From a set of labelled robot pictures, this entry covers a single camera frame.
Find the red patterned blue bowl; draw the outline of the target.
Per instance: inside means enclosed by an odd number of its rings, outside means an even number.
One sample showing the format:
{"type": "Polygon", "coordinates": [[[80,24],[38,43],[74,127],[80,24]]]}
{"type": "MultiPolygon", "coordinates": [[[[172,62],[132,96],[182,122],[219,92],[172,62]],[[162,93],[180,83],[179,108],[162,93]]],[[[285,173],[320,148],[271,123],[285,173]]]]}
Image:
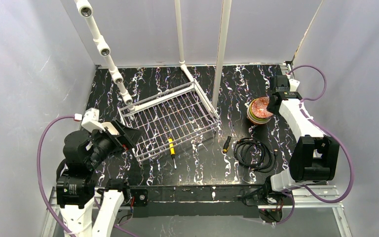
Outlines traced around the red patterned blue bowl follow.
{"type": "Polygon", "coordinates": [[[273,113],[267,110],[269,97],[259,97],[253,100],[249,105],[250,116],[257,121],[265,121],[274,116],[273,113]]]}

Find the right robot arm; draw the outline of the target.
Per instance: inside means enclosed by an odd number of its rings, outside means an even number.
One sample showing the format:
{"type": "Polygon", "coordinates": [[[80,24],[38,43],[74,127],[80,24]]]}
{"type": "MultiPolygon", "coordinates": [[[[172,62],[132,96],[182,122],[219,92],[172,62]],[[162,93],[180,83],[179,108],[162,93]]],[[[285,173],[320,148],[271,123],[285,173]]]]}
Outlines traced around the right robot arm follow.
{"type": "Polygon", "coordinates": [[[339,143],[306,117],[302,97],[291,89],[286,75],[272,76],[269,83],[271,91],[266,109],[285,119],[297,143],[288,168],[267,177],[263,185],[265,196],[275,196],[301,185],[333,180],[339,143]]]}

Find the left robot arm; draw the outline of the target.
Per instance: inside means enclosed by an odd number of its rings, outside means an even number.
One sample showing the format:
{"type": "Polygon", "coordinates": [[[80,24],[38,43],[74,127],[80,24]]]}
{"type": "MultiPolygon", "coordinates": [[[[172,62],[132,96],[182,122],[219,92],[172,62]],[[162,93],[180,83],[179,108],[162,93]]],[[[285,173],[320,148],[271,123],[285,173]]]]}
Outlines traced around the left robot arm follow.
{"type": "Polygon", "coordinates": [[[57,178],[57,204],[67,237],[109,237],[116,212],[127,197],[125,181],[109,181],[100,190],[99,215],[92,220],[96,181],[93,174],[109,156],[135,149],[142,131],[114,119],[100,123],[83,118],[82,130],[68,134],[63,154],[67,170],[57,178]]]}

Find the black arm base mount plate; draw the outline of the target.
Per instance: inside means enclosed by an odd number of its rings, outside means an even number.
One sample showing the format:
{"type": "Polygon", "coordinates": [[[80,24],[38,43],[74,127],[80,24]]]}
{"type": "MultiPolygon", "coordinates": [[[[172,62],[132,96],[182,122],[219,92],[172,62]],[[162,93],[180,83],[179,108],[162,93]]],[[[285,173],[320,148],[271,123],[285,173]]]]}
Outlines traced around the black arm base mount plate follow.
{"type": "Polygon", "coordinates": [[[125,189],[121,210],[133,209],[135,218],[157,216],[259,217],[263,211],[281,218],[292,200],[283,195],[266,197],[261,185],[155,185],[125,189]]]}

